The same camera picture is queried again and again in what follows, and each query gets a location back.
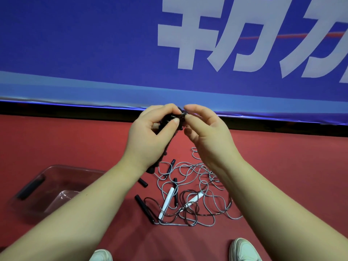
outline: red floor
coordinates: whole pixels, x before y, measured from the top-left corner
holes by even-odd
[[[0,115],[0,247],[30,229],[4,210],[6,202],[53,164],[107,170],[120,159],[129,123]],[[348,138],[232,131],[244,158],[308,210],[348,237]],[[165,161],[196,162],[192,144],[180,132]],[[218,216],[212,228],[151,225],[134,195],[160,199],[150,174],[147,188],[136,184],[100,247],[115,260],[227,260],[236,237],[251,241],[270,260],[244,219]]]

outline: translucent plastic box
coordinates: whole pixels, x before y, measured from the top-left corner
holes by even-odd
[[[96,181],[105,171],[54,165],[43,170],[8,206],[28,223],[37,223]]]

